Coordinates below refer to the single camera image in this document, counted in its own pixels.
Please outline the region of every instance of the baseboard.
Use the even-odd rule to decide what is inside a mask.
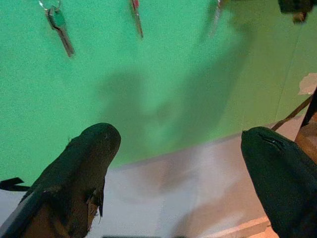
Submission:
[[[267,217],[261,217],[236,227],[204,236],[204,238],[247,238],[264,232],[268,225],[269,219]]]

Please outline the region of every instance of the hanging key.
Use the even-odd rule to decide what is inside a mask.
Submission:
[[[69,40],[67,31],[66,31],[66,22],[65,18],[60,10],[60,7],[52,6],[50,9],[45,11],[45,15],[51,25],[51,28],[57,31],[65,50],[69,57],[75,53],[74,48]]]
[[[216,30],[218,28],[218,24],[220,21],[220,17],[223,13],[223,9],[225,7],[225,5],[227,4],[228,0],[217,0],[218,4],[217,4],[217,8],[216,8],[216,12],[214,14],[213,17],[213,23],[212,23],[212,28],[211,28],[211,32],[210,32],[210,36],[213,37],[214,34],[216,33]]]
[[[139,9],[138,9],[139,8],[139,0],[131,0],[131,4],[132,4],[135,20],[137,22],[137,26],[138,26],[141,38],[143,38],[143,30],[142,30],[141,19],[140,19]]]

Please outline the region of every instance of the black strap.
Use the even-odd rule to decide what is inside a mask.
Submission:
[[[24,181],[20,179],[19,177],[10,178],[7,180],[0,181],[0,189],[6,190],[6,191],[21,191],[25,192],[29,190],[29,186],[21,186],[18,185],[19,183],[23,183]]]
[[[312,102],[310,103],[307,109],[307,112],[301,127],[306,126],[316,112],[317,112],[317,90],[315,90],[313,94]]]

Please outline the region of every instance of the key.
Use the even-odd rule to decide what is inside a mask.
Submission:
[[[220,20],[220,17],[222,15],[222,12],[223,12],[223,8],[227,2],[227,0],[217,0],[218,1],[218,5],[217,5],[217,8],[216,8],[216,12],[214,14],[214,18],[213,18],[213,23],[212,23],[212,29],[211,29],[211,32],[210,32],[210,36],[213,37],[216,30],[217,30],[217,27],[218,27],[218,24],[219,24],[219,20]]]
[[[71,57],[75,53],[75,51],[69,40],[67,31],[66,31],[65,18],[60,8],[52,6],[50,9],[46,10],[45,15],[50,23],[51,28],[57,31],[68,56]]]
[[[141,38],[143,38],[143,30],[142,30],[142,25],[141,25],[141,19],[140,19],[140,15],[139,15],[139,1],[138,0],[131,0],[132,3],[132,7],[133,7],[133,11],[134,11],[134,15],[137,21],[137,25],[141,34]]]

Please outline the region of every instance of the green backdrop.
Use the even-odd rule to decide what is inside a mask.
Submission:
[[[122,135],[112,166],[285,117],[316,72],[316,14],[294,25],[277,0],[64,0],[70,59],[37,0],[1,1],[0,180],[31,184],[97,122]]]

